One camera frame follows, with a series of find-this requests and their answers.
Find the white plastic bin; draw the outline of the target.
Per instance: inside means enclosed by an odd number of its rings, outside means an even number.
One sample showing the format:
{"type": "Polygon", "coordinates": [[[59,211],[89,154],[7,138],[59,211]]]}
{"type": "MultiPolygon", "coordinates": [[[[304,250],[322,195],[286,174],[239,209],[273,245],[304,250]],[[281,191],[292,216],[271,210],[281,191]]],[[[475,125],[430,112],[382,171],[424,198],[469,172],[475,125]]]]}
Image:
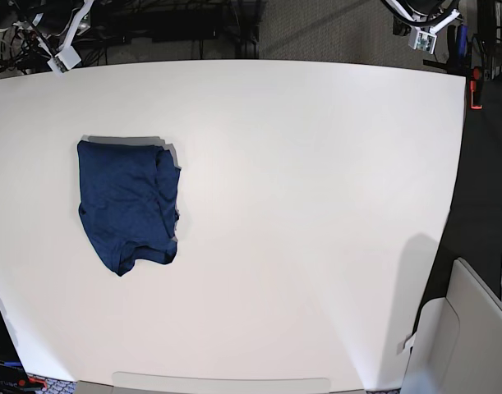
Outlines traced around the white plastic bin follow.
{"type": "Polygon", "coordinates": [[[421,310],[403,393],[502,393],[502,303],[463,259],[421,310]]]}

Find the black box with red label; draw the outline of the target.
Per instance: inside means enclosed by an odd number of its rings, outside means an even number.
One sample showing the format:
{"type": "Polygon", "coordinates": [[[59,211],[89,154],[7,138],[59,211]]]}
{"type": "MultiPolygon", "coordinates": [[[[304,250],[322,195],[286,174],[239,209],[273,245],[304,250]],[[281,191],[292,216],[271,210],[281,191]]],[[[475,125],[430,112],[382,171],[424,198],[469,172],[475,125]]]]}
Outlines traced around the black box with red label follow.
{"type": "Polygon", "coordinates": [[[0,393],[25,393],[26,378],[22,369],[6,365],[6,362],[17,361],[18,356],[0,312],[0,393]]]}

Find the blue long-sleeve shirt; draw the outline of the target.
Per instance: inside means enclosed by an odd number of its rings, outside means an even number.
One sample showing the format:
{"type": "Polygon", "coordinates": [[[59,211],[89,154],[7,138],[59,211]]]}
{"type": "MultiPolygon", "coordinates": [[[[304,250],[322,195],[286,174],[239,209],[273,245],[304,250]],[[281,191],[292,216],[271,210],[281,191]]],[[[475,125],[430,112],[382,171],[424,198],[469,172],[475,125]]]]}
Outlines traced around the blue long-sleeve shirt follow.
{"type": "Polygon", "coordinates": [[[162,265],[177,254],[180,169],[162,145],[77,145],[79,216],[103,264],[119,277],[138,259],[162,265]]]}

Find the red clamp on table edge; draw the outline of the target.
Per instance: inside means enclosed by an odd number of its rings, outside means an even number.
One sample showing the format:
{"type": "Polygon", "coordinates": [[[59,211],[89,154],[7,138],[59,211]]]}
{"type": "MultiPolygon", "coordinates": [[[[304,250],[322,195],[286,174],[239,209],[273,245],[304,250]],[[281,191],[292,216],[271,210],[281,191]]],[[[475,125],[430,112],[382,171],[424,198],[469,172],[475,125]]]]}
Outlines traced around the red clamp on table edge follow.
{"type": "Polygon", "coordinates": [[[476,66],[472,69],[470,79],[470,108],[472,110],[482,110],[481,92],[483,87],[484,71],[476,66]]]}

